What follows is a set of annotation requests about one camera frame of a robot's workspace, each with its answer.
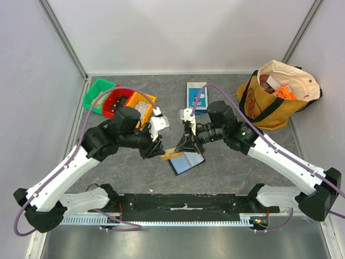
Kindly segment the black card holder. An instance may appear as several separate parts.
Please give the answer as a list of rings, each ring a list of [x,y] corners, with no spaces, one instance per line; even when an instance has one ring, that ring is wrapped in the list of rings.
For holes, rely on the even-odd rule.
[[[168,164],[176,176],[181,175],[204,162],[205,158],[202,154],[193,152],[185,152],[182,156],[168,160]]]

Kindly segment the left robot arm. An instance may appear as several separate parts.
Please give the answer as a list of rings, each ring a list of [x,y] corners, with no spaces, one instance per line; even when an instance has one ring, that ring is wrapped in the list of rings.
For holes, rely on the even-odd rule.
[[[169,128],[167,117],[156,108],[143,129],[137,127],[139,122],[139,111],[123,107],[112,119],[86,130],[78,144],[49,175],[29,189],[19,188],[14,192],[21,206],[19,214],[24,215],[35,230],[46,233],[77,213],[98,209],[115,211],[120,197],[109,184],[79,194],[68,194],[67,190],[121,147],[138,149],[144,159],[164,155],[162,131]]]

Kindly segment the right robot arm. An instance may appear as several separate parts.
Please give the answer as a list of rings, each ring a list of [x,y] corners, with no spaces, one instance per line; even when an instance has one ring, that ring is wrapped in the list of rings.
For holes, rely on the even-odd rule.
[[[257,159],[294,183],[293,187],[272,187],[257,184],[247,196],[252,212],[265,207],[298,209],[316,221],[324,221],[339,193],[341,173],[312,165],[276,144],[268,135],[239,121],[232,108],[224,101],[212,102],[207,107],[210,122],[196,122],[192,109],[180,111],[184,132],[176,152],[204,153],[204,144],[222,140],[232,150]]]

